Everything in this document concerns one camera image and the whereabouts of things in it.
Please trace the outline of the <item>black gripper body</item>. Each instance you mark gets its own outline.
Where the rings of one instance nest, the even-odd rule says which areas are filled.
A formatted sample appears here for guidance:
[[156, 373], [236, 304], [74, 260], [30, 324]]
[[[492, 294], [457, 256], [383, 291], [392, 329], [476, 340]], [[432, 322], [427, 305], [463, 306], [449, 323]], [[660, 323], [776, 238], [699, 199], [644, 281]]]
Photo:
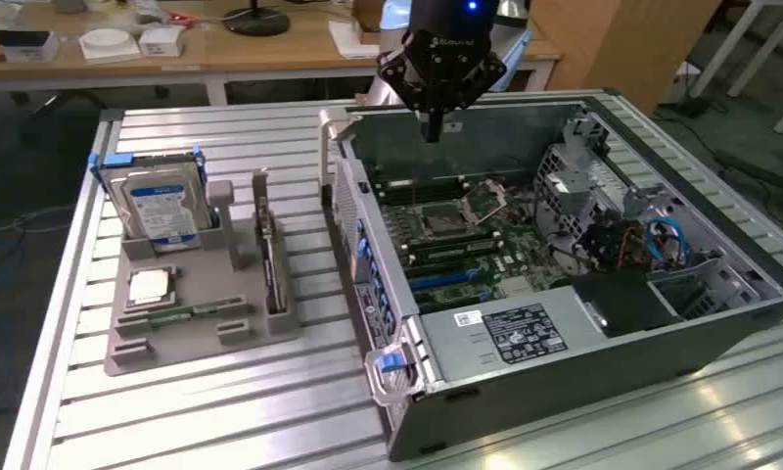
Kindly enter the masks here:
[[408, 32], [429, 32], [431, 89], [436, 64], [456, 56], [484, 56], [492, 50], [496, 1], [416, 1]]

